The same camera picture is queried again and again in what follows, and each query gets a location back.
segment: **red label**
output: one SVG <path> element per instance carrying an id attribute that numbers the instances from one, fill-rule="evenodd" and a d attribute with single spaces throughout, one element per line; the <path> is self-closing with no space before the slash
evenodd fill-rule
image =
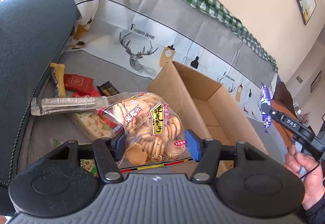
<path id="1" fill-rule="evenodd" d="M 184 145 L 184 144 L 186 144 L 186 141 L 185 141 L 185 140 L 179 140 L 179 141 L 177 141 L 177 142 L 174 142 L 174 145 L 175 145 L 175 146 L 182 146 L 182 145 Z"/>
<path id="2" fill-rule="evenodd" d="M 167 104 L 164 104 L 164 118 L 169 119 L 169 107 Z"/>

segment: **cardboard box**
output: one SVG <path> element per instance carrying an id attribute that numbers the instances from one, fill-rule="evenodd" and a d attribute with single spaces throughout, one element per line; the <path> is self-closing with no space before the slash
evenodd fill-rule
<path id="1" fill-rule="evenodd" d="M 169 61 L 149 85 L 180 117 L 185 129 L 200 138 L 214 138 L 224 145 L 246 141 L 267 151 L 243 110 L 220 83 L 177 62 Z M 229 169 L 231 164 L 224 163 Z"/>

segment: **purple wrapper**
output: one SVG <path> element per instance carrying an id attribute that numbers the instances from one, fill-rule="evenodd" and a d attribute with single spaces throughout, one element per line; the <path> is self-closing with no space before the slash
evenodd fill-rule
<path id="1" fill-rule="evenodd" d="M 262 84 L 260 99 L 261 99 L 261 104 L 267 103 L 269 106 L 271 106 L 270 92 L 267 86 L 265 86 L 264 84 Z M 267 133 L 269 126 L 271 126 L 272 118 L 262 110 L 261 110 L 261 114 L 262 114 L 263 125 L 265 127 L 265 132 Z"/>

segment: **brown pillow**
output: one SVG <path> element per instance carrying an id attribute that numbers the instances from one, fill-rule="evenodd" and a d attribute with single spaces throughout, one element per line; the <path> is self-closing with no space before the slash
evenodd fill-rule
<path id="1" fill-rule="evenodd" d="M 287 108 L 296 118 L 296 113 L 294 110 L 294 101 L 284 82 L 280 82 L 275 89 L 275 93 L 273 96 L 275 102 L 285 108 Z"/>

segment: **deer print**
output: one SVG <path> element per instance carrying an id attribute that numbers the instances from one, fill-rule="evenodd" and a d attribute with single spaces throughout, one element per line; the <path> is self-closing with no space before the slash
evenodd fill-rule
<path id="1" fill-rule="evenodd" d="M 146 73 L 155 75 L 156 74 L 156 71 L 154 69 L 149 68 L 149 67 L 146 67 L 146 66 L 138 63 L 138 59 L 142 59 L 143 56 L 145 56 L 145 55 L 152 55 L 152 54 L 154 54 L 158 50 L 158 48 L 155 49 L 154 51 L 152 51 L 153 50 L 153 46 L 151 45 L 151 42 L 150 42 L 150 46 L 151 47 L 150 47 L 149 51 L 146 51 L 146 47 L 144 46 L 142 51 L 138 51 L 137 54 L 134 54 L 134 53 L 131 52 L 131 48 L 129 47 L 131 40 L 129 40 L 127 43 L 124 40 L 124 38 L 126 36 L 130 35 L 130 34 L 131 33 L 128 33 L 128 34 L 124 35 L 123 38 L 121 38 L 122 32 L 120 33 L 120 43 L 125 48 L 126 52 L 130 55 L 130 66 L 134 70 L 136 70 L 136 71 L 138 71 L 140 73 L 146 72 Z"/>

